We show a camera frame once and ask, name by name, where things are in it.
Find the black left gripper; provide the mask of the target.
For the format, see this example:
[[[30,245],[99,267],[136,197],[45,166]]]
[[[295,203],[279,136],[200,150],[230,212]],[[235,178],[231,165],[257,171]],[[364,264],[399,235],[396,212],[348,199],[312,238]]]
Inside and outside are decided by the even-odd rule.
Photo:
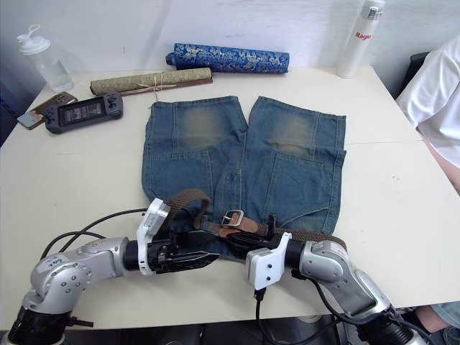
[[[157,275],[186,270],[196,270],[216,261],[220,254],[204,251],[179,253],[179,247],[202,247],[216,240],[217,236],[205,230],[193,230],[175,235],[154,236],[147,245],[148,267]]]

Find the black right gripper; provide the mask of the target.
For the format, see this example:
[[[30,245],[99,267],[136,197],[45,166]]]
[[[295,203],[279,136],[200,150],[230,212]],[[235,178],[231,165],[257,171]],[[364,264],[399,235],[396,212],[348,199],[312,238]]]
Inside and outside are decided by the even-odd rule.
[[[226,243],[234,251],[237,259],[245,259],[247,253],[261,248],[274,249],[278,247],[281,239],[280,234],[276,231],[276,215],[271,213],[267,222],[267,237],[257,234],[230,234],[226,237]]]

